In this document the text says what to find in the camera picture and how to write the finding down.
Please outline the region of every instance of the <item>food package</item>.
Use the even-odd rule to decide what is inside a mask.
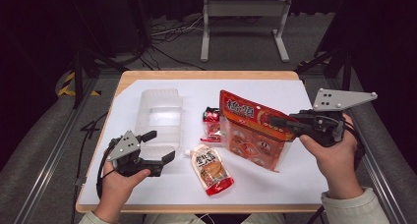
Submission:
[[[203,142],[221,142],[220,112],[218,108],[207,107],[203,113],[205,135],[200,138]]]
[[[186,154],[191,156],[193,168],[208,196],[218,194],[233,185],[234,180],[215,148],[200,144],[192,151],[186,150]]]
[[[229,151],[273,172],[282,151],[295,135],[288,129],[273,127],[270,117],[293,118],[226,90],[220,92],[221,143]]]

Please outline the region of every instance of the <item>sleeve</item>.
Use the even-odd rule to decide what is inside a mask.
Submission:
[[[110,223],[101,221],[98,217],[94,215],[92,211],[90,211],[83,216],[83,219],[81,219],[79,224],[110,224]]]
[[[385,224],[389,223],[380,206],[377,196],[371,188],[351,199],[333,199],[327,193],[322,194],[322,203],[329,223],[338,224]]]

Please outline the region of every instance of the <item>red packaging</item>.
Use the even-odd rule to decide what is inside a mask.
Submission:
[[[231,185],[234,180],[225,169],[223,162],[215,148],[200,144],[189,152],[191,162],[206,194],[218,194]]]
[[[278,172],[277,163],[288,141],[295,135],[288,129],[273,127],[269,117],[293,118],[226,90],[220,92],[222,144],[233,153],[259,166]]]
[[[203,113],[205,136],[200,138],[204,142],[221,142],[220,135],[220,112],[218,108],[207,107]]]

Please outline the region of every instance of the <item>person's right hand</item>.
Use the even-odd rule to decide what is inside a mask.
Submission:
[[[149,169],[144,169],[131,177],[124,177],[113,170],[113,164],[106,161],[103,174],[109,174],[103,179],[101,200],[94,212],[95,216],[108,223],[117,223],[120,210],[129,199],[133,188],[150,174]]]
[[[352,124],[349,116],[343,116]],[[354,169],[357,141],[349,131],[345,130],[343,140],[331,147],[323,147],[306,135],[300,137],[300,142],[316,157],[319,169],[328,181],[329,197],[347,199],[364,193]]]

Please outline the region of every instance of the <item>gray metal bar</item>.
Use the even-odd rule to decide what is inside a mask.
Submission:
[[[92,79],[88,80],[87,87],[85,89],[84,94],[89,95],[96,84],[97,80]],[[39,176],[37,177],[30,194],[28,195],[27,200],[25,201],[19,215],[15,220],[15,224],[24,224],[29,223],[33,213],[40,202],[40,199],[43,196],[43,193],[48,186],[50,179],[58,165],[59,160],[61,159],[62,154],[65,151],[65,147],[67,145],[67,140],[72,133],[74,125],[76,124],[81,112],[83,111],[84,106],[88,101],[88,97],[84,97],[83,100],[80,102],[80,105],[77,109],[73,109],[71,112],[67,123],[64,126],[64,129],[61,135],[58,138],[58,141],[55,143],[54,148],[52,149],[48,159],[45,162],[45,165],[41,169]]]
[[[287,7],[284,0],[267,1],[235,1],[235,0],[208,0],[208,15],[227,16],[262,16],[275,17],[282,15]]]
[[[369,172],[369,175],[371,176],[372,181],[374,182],[375,188],[381,198],[381,201],[387,211],[387,215],[389,217],[389,221],[391,224],[407,224],[407,220],[404,217],[404,214],[402,213],[395,197],[393,196],[393,193],[387,183],[386,176],[384,175],[383,171],[381,170],[380,166],[377,163],[377,160],[374,157],[374,154],[372,153],[371,149],[369,149],[368,144],[366,143],[366,140],[363,139],[363,136],[358,130],[359,127],[357,127],[357,132],[359,133],[362,143],[364,143],[366,147],[367,153],[365,154],[363,158],[363,162]]]

